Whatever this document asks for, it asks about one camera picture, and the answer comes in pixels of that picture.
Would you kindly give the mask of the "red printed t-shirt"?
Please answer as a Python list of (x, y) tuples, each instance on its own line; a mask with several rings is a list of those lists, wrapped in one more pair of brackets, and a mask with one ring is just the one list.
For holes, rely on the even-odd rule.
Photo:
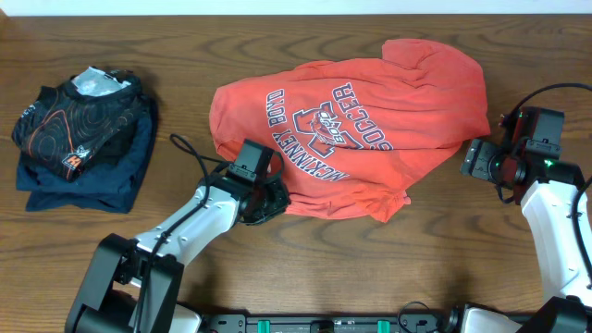
[(421, 39), (388, 40), (378, 58), (313, 61), (221, 86), (209, 127), (228, 160), (245, 140), (281, 153), (290, 214), (381, 222), (464, 142), (490, 133), (481, 66)]

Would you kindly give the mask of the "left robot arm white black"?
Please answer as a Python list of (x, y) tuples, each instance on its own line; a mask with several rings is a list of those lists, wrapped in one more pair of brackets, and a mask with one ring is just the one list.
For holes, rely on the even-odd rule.
[(271, 162), (280, 153), (250, 140), (237, 159), (204, 175), (176, 213), (132, 239), (98, 244), (70, 308), (67, 332), (196, 332), (202, 318), (179, 304), (185, 267), (237, 224), (261, 225), (290, 198)]

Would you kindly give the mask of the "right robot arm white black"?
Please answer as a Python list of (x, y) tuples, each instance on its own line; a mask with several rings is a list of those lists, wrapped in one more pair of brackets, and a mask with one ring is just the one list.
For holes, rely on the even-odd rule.
[(536, 247), (543, 305), (523, 322), (480, 305), (464, 308), (461, 332), (588, 332), (591, 329), (591, 227), (581, 168), (560, 160), (564, 114), (526, 106), (503, 117), (499, 144), (474, 139), (465, 176), (492, 183), (517, 204)]

